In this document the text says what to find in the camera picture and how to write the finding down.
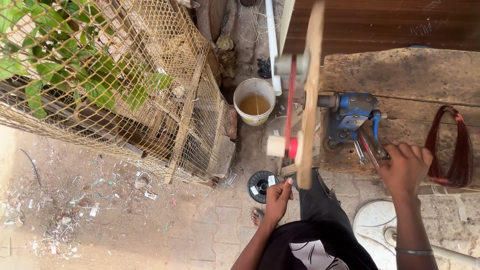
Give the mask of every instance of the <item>white graphic print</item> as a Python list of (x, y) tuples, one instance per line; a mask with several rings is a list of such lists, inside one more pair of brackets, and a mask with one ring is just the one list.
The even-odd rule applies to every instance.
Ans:
[(293, 256), (301, 260), (307, 270), (348, 270), (348, 266), (337, 257), (325, 252), (320, 240), (306, 243), (291, 243)]

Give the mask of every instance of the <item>white plastic bucket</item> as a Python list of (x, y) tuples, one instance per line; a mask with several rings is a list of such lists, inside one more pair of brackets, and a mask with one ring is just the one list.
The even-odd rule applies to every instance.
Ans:
[[(242, 112), (238, 108), (238, 105), (240, 105), (242, 99), (246, 95), (252, 93), (260, 94), (268, 100), (270, 103), (270, 109), (266, 113), (260, 115), (249, 115)], [(233, 94), (233, 105), (245, 123), (253, 126), (261, 125), (267, 120), (268, 116), (273, 110), (273, 107), (275, 106), (275, 91), (273, 90), (273, 87), (265, 80), (257, 78), (248, 79), (243, 81), (235, 90), (235, 93)]]

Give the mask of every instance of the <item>sandy ground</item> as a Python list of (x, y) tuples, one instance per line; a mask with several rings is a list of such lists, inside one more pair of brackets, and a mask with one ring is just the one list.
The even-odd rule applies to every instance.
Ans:
[[(3, 126), (0, 134), (0, 210), (10, 214), (0, 220), (0, 246), (8, 247), (11, 239), (13, 247), (11, 257), (7, 248), (0, 249), (4, 269), (175, 268), (175, 262), (169, 262), (167, 239), (181, 235), (189, 219), (201, 210), (197, 206), (215, 200), (226, 188), (212, 190), (181, 181), (166, 186), (153, 177), (147, 187), (159, 199), (152, 200), (133, 188), (141, 169), (124, 161)], [(31, 162), (19, 149), (34, 160), (41, 186)], [(95, 184), (101, 178), (104, 181)], [(79, 207), (83, 198), (87, 208)], [(99, 210), (92, 217), (91, 207), (96, 203)], [(17, 226), (19, 222), (4, 225), (22, 215), (23, 226)], [(63, 216), (73, 221), (58, 225)], [(50, 254), (53, 244), (58, 255)]]

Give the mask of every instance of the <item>bracelet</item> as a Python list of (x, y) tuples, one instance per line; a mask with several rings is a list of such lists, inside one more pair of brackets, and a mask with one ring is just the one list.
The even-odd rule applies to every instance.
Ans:
[(395, 247), (395, 251), (413, 255), (433, 255), (433, 250), (406, 250)]

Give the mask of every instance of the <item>black t-shirt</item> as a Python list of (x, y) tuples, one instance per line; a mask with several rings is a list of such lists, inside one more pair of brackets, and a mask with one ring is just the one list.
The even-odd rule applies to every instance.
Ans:
[(351, 232), (330, 223), (295, 221), (268, 239), (259, 270), (378, 269)]

